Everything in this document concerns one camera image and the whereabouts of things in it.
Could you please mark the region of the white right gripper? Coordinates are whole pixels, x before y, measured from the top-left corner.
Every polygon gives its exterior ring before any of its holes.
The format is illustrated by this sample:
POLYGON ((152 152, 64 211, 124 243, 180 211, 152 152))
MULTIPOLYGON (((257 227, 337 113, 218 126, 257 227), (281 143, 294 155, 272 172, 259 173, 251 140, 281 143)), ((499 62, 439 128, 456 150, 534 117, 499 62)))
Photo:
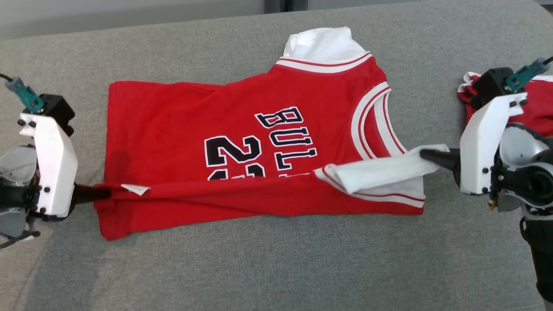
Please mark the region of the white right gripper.
POLYGON ((478 109, 460 139, 460 149, 422 149, 420 157, 452 171, 457 187, 466 194, 481 195, 492 185, 492 166, 503 132, 511 116, 523 114, 520 102, 527 93, 499 96, 478 109))

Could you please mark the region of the red basketball shorts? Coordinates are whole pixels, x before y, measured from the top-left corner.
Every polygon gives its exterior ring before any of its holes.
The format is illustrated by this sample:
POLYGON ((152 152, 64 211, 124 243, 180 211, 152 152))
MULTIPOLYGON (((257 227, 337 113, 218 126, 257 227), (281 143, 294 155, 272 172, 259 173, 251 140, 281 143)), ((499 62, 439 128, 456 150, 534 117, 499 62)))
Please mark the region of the red basketball shorts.
MULTIPOLYGON (((476 112, 470 100, 476 96, 472 84, 480 78, 479 73, 465 73, 462 83, 458 87, 458 98, 465 108, 465 124, 476 112)), ((545 137, 553 136, 553 75, 538 75, 526 86, 528 103, 523 106, 523 114, 512 116, 509 123, 520 123, 545 137)))

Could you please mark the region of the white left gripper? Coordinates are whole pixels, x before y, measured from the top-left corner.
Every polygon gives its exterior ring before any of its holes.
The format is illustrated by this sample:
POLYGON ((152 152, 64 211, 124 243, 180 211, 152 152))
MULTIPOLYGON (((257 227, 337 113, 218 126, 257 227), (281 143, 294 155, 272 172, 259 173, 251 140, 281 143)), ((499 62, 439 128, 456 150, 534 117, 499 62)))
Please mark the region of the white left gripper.
POLYGON ((25 122, 20 135, 34 140, 42 188, 38 207, 45 209, 44 215, 67 217, 73 194, 73 205, 109 198, 110 189, 74 185, 77 156, 69 136, 54 118, 36 114, 20 114, 19 117, 25 122))

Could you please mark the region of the grey partition post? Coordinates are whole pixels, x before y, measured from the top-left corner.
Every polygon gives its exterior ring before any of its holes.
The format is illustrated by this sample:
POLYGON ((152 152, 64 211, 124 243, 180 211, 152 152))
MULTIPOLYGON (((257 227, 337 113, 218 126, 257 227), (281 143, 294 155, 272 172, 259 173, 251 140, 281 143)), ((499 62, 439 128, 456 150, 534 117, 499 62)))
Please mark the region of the grey partition post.
POLYGON ((309 0, 264 0, 264 13, 284 13, 308 10, 309 0))

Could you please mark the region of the red basketball jersey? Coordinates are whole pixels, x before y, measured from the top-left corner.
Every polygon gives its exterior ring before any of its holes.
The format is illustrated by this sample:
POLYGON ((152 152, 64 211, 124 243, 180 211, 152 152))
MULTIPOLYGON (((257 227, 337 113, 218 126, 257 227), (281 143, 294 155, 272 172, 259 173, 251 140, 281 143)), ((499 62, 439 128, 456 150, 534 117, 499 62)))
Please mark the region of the red basketball jersey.
POLYGON ((105 175, 94 204, 108 241, 252 216, 423 213, 423 176, 406 150, 391 88, 351 29, 290 35, 266 72, 225 85, 109 86, 105 175))

